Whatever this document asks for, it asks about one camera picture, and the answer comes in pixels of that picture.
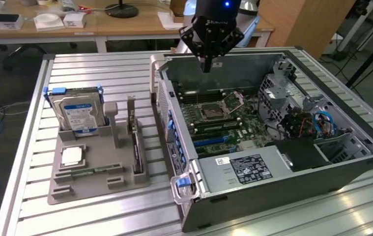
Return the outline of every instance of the silver metal frame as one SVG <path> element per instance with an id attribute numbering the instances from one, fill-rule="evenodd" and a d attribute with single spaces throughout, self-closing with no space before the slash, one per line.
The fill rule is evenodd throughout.
<path id="1" fill-rule="evenodd" d="M 373 109 L 370 105 L 304 51 L 278 48 L 282 49 L 291 49 L 299 60 L 373 127 Z M 0 236 L 183 235 L 149 101 L 149 58 L 155 53 L 170 52 L 57 55 L 55 60 L 43 61 L 0 209 Z M 318 93 L 316 87 L 307 82 L 302 73 L 298 74 L 298 80 L 310 94 Z M 54 161 L 51 153 L 58 134 L 57 118 L 42 98 L 41 89 L 49 81 L 50 88 L 65 85 L 73 88 L 95 86 L 101 83 L 106 89 L 106 100 L 118 101 L 121 104 L 125 103 L 129 94 L 137 96 L 137 116 L 146 125 L 146 156 L 153 175 L 150 187 L 77 201 L 71 205 L 59 204 L 53 207 L 47 204 Z M 119 105 L 119 108 L 117 120 L 125 120 L 126 106 Z M 254 235 L 255 232 L 261 235 L 294 236 L 373 234 L 373 171 L 363 174 L 338 192 L 243 217 L 189 235 L 238 236 Z"/>

